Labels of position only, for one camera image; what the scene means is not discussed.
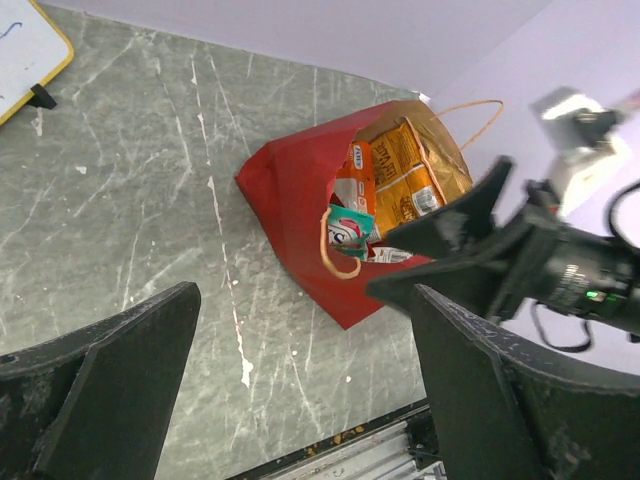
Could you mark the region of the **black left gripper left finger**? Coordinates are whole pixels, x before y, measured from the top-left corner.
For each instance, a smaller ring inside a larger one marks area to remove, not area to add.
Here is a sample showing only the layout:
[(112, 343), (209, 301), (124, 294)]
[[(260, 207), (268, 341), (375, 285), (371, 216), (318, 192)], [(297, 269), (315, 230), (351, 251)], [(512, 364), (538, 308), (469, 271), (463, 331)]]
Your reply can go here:
[(2, 478), (154, 478), (200, 306), (182, 282), (2, 355)]

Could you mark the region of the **red paper bag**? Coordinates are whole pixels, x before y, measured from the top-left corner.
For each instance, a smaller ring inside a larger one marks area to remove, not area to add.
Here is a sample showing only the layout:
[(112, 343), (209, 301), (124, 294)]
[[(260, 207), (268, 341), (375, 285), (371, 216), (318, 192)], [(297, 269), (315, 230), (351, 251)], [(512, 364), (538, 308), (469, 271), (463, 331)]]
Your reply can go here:
[(396, 100), (360, 110), (266, 143), (249, 158), (236, 183), (257, 215), (285, 270), (343, 329), (381, 308), (368, 297), (368, 281), (426, 264), (429, 256), (399, 263), (366, 262), (321, 251), (336, 175), (354, 141), (371, 142), (408, 119), (430, 154), (438, 194), (450, 203), (469, 191), (472, 177), (440, 115), (419, 100)]

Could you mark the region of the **orange chip bag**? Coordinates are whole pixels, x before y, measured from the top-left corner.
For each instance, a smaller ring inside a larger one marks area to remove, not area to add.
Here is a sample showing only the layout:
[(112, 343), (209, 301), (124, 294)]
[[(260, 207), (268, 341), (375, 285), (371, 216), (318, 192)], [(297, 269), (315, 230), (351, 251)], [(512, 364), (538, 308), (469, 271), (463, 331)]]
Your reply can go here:
[(467, 193), (473, 181), (428, 130), (408, 117), (371, 142), (374, 181), (373, 243), (406, 223), (426, 216)]

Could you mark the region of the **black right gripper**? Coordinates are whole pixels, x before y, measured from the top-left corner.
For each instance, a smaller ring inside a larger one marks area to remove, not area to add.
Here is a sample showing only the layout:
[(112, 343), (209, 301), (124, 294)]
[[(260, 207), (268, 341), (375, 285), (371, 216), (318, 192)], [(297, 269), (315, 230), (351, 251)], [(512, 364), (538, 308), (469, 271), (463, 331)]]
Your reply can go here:
[(412, 291), (422, 285), (496, 322), (513, 318), (521, 303), (531, 299), (561, 315), (637, 336), (639, 249), (616, 230), (613, 214), (623, 196), (639, 188), (638, 183), (610, 201), (606, 213), (610, 235), (603, 237), (563, 221), (550, 183), (530, 181), (522, 210), (498, 232), (507, 241), (505, 261), (480, 253), (447, 257), (493, 232), (492, 211), (512, 167), (511, 157), (499, 156), (469, 192), (391, 230), (389, 246), (438, 260), (374, 278), (366, 285), (366, 295), (409, 314)]

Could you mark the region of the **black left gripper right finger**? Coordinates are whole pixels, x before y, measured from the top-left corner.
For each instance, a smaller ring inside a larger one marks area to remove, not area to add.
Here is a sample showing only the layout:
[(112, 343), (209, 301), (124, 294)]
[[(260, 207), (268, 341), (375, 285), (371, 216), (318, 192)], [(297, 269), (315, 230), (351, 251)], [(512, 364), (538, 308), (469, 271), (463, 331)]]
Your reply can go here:
[(451, 479), (636, 479), (639, 378), (414, 289), (414, 339)]

